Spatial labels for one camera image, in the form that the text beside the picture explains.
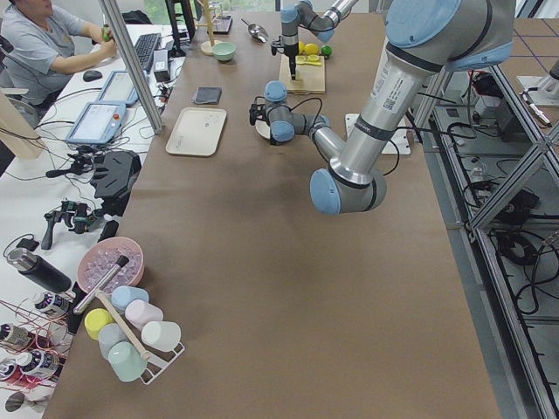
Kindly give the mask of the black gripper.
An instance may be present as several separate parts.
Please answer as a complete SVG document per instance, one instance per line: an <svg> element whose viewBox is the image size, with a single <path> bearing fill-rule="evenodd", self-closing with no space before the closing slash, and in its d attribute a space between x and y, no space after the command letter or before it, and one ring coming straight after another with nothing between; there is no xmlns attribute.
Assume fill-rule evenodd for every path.
<svg viewBox="0 0 559 419"><path fill-rule="evenodd" d="M299 54L299 37L297 35L281 35L283 53L288 59L288 69L291 79L296 79L296 58Z"/></svg>

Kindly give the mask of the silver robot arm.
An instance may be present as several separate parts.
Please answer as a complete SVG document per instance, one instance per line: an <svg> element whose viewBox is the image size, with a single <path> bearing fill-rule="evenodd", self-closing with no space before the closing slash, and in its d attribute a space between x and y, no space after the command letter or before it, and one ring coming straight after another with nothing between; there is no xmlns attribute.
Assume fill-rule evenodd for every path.
<svg viewBox="0 0 559 419"><path fill-rule="evenodd" d="M295 113L286 86L270 81L265 102L251 110L271 138L306 135L328 165L310 179L310 195L323 214L372 210L384 199L386 182L375 162L431 75L442 69L483 69L505 61L513 48L513 1L394 1L385 18L387 61L347 140L324 116Z"/></svg>
<svg viewBox="0 0 559 419"><path fill-rule="evenodd" d="M313 33L321 42L332 38L336 26L352 11L356 1L335 1L319 15L311 1L299 1L280 10L281 33L272 44L273 54L281 51L287 58L292 80L296 79L296 57L300 54L299 28Z"/></svg>

